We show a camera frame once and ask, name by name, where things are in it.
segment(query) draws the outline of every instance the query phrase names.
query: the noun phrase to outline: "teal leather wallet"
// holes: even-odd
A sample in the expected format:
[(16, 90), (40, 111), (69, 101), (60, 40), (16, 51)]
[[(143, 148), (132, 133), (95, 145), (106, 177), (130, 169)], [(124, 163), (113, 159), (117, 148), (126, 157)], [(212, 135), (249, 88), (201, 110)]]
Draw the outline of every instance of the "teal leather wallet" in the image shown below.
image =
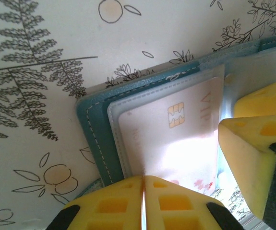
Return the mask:
[[(247, 61), (247, 67), (245, 67), (238, 64), (241, 63), (238, 60), (242, 60), (242, 58), (254, 58), (256, 55), (264, 55), (264, 53), (267, 54), (275, 49), (276, 36), (231, 46), (198, 60), (139, 78), (80, 99), (77, 103), (77, 115), (104, 186), (124, 179), (122, 165), (108, 116), (108, 107), (111, 103), (168, 84), (171, 81), (186, 77), (190, 78), (199, 72), (213, 69), (219, 65), (225, 65), (225, 76), (228, 79), (232, 77), (231, 75), (234, 72), (240, 73), (242, 69), (250, 68), (248, 67), (248, 63), (251, 61)], [(231, 113), (232, 105), (239, 97), (272, 83), (275, 80), (272, 77), (265, 77), (263, 79), (263, 76), (260, 76), (256, 78), (255, 83), (252, 81), (249, 83), (251, 87), (248, 86), (247, 80), (245, 81), (244, 77), (242, 79), (238, 77), (236, 83), (229, 87), (226, 86), (228, 82), (226, 81), (221, 114), (228, 116)]]

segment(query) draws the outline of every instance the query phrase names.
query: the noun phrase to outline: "wallpaper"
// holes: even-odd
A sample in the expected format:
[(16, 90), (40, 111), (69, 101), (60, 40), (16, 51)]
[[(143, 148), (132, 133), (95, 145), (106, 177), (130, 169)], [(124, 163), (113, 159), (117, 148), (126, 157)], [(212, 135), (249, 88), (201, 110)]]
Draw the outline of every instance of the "wallpaper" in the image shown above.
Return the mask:
[(0, 230), (99, 178), (77, 99), (271, 35), (276, 0), (0, 0)]

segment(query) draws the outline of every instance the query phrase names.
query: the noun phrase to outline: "yellow foam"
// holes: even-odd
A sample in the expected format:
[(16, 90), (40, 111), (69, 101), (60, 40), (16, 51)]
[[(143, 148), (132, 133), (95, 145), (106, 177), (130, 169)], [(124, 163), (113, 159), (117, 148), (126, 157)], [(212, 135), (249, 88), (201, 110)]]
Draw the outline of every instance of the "yellow foam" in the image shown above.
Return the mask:
[(262, 219), (276, 166), (276, 115), (224, 119), (220, 147), (250, 210)]
[(198, 192), (146, 176), (145, 207), (148, 230), (221, 230), (206, 204), (221, 202)]
[(80, 206), (68, 230), (140, 230), (143, 187), (143, 177), (132, 177), (68, 203)]
[(234, 117), (276, 115), (276, 83), (240, 98)]

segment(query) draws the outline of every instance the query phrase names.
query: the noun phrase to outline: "card holder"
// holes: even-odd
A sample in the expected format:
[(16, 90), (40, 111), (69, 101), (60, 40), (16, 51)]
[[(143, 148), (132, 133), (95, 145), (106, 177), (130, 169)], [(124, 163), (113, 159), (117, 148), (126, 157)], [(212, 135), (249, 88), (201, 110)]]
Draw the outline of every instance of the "card holder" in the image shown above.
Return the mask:
[[(229, 47), (199, 60), (91, 94), (78, 102), (77, 115), (105, 186), (124, 179), (124, 166), (122, 168), (113, 135), (115, 126), (109, 120), (109, 106), (220, 65), (225, 65), (221, 106), (221, 118), (225, 118), (232, 116), (232, 106), (239, 97), (276, 81), (276, 36)], [(218, 162), (219, 172), (226, 167), (220, 154)]]
[(112, 102), (108, 116), (124, 177), (160, 176), (210, 195), (223, 80), (221, 65)]

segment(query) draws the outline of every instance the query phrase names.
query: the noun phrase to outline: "card chip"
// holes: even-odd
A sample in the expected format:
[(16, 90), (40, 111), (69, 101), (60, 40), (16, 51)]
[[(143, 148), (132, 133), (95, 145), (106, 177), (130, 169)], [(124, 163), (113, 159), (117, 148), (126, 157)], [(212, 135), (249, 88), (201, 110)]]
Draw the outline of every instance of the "card chip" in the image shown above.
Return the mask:
[(168, 122), (170, 128), (174, 128), (185, 121), (184, 103), (178, 103), (168, 109)]

